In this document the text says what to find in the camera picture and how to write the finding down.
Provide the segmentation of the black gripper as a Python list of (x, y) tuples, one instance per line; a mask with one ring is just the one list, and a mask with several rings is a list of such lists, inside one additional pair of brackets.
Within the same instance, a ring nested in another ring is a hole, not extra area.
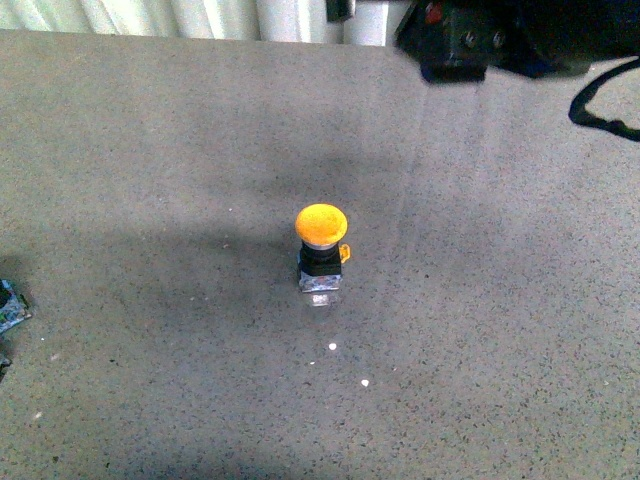
[(394, 46), (431, 83), (481, 82), (490, 67), (525, 71), (525, 42), (511, 1), (414, 1)]

